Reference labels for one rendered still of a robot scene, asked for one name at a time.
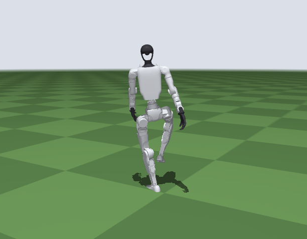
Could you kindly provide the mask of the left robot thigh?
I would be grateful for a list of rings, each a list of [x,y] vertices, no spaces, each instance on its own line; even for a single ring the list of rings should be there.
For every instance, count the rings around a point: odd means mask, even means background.
[[[141,150],[142,152],[146,150],[149,155],[149,159],[151,159],[154,155],[154,151],[151,148],[149,148],[148,129],[147,129],[148,122],[149,121],[147,114],[143,114],[137,117],[136,125],[137,125],[137,136]]]

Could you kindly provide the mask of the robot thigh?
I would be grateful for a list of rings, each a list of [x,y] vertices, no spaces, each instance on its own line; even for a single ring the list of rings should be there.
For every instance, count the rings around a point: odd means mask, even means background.
[[[149,155],[149,159],[151,159],[154,155],[154,151],[151,148],[149,148],[148,129],[147,129],[148,122],[149,121],[147,114],[143,114],[137,117],[136,125],[137,125],[137,136],[141,150],[142,152],[146,150]]]
[[[169,131],[170,124],[173,124],[173,112],[170,107],[165,106],[161,108],[162,118],[165,121],[163,129]]]

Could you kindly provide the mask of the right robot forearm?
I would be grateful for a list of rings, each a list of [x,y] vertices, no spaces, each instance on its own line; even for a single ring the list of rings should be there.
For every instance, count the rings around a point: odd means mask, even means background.
[[[171,97],[172,97],[174,105],[176,107],[176,111],[177,111],[177,113],[179,113],[179,107],[183,108],[183,106],[181,104],[177,88],[176,87],[174,87],[174,88],[175,88],[176,94],[173,94]],[[184,108],[183,108],[183,110],[184,110]]]

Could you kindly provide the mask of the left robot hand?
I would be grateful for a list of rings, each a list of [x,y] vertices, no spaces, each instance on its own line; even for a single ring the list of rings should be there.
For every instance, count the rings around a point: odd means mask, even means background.
[[[134,108],[131,108],[130,112],[131,112],[131,115],[132,115],[134,121],[136,121],[137,120],[137,116],[135,116],[136,112],[135,112]]]

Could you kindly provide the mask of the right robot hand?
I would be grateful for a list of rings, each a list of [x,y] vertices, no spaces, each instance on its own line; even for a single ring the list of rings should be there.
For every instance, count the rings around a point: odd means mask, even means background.
[[[182,129],[185,128],[185,125],[186,125],[185,115],[184,115],[184,111],[183,111],[183,108],[182,108],[182,107],[179,107],[179,113],[178,113],[178,115],[180,115],[181,122],[180,122],[180,125],[179,125],[179,126],[182,125],[182,128],[180,129],[180,130],[182,130]]]

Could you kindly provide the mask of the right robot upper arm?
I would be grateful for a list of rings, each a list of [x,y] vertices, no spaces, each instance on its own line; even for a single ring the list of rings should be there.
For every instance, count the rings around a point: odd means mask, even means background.
[[[166,81],[166,84],[168,85],[168,93],[170,95],[176,94],[174,84],[173,84],[173,79],[170,73],[170,70],[166,66],[160,66],[161,74],[164,75],[164,79]]]

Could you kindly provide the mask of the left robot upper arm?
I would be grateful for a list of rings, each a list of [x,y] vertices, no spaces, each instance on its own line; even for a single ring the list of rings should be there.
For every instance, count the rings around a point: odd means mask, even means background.
[[[137,88],[136,88],[136,77],[137,77],[137,68],[131,69],[129,71],[129,87],[130,87],[130,95],[137,94]]]

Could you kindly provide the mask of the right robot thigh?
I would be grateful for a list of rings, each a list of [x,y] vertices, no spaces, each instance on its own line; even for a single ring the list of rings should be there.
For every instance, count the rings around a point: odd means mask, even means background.
[[[173,124],[173,112],[170,107],[165,106],[161,108],[162,118],[165,121],[163,129],[169,131],[170,124]]]

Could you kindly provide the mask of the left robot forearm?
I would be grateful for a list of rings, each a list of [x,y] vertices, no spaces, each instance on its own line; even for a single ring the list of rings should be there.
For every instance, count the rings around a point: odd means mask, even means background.
[[[131,110],[131,108],[134,108],[135,110],[135,104],[136,104],[136,95],[130,95],[130,88],[129,88],[129,110]]]

